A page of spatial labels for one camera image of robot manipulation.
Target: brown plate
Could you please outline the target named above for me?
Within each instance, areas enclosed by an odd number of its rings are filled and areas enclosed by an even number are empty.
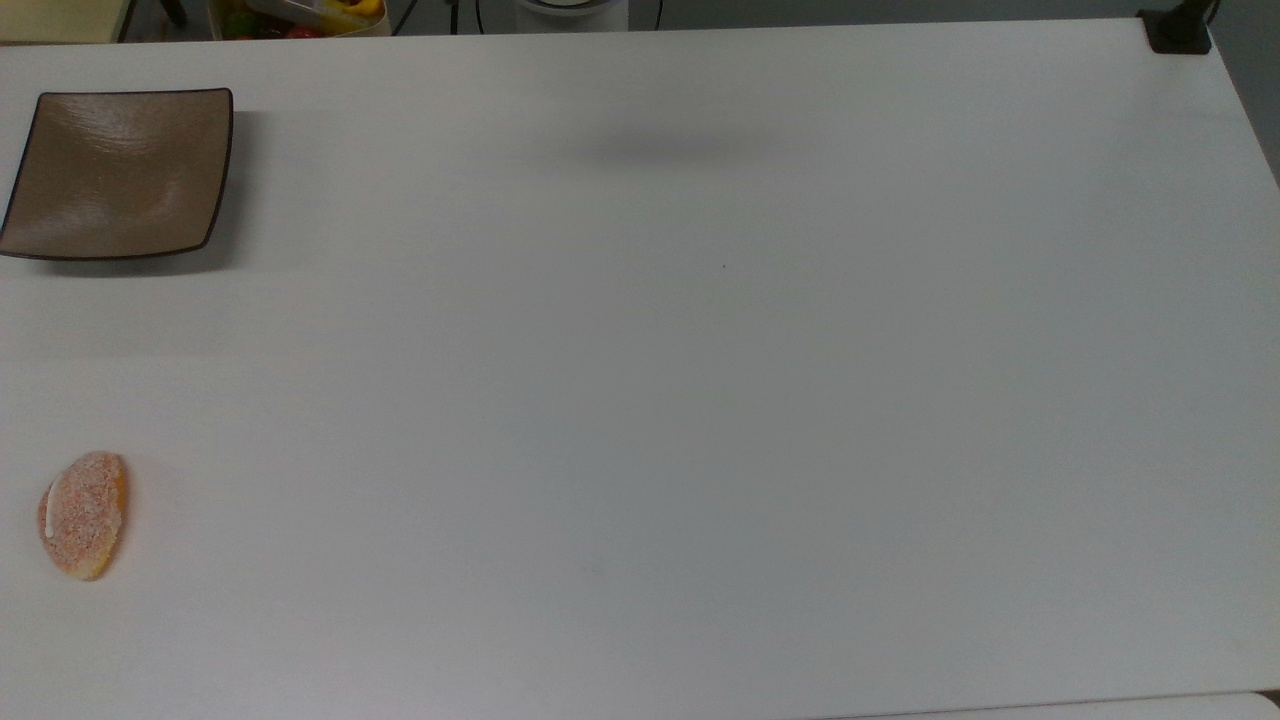
[[[209,242],[232,150],[232,91],[46,92],[0,255],[109,260]]]

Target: white table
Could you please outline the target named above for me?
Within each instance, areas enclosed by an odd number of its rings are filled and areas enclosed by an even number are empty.
[[[138,73],[136,68],[148,68]],[[1137,20],[0,49],[228,86],[200,252],[0,261],[0,716],[1280,685],[1280,193]],[[93,584],[35,509],[136,475]]]

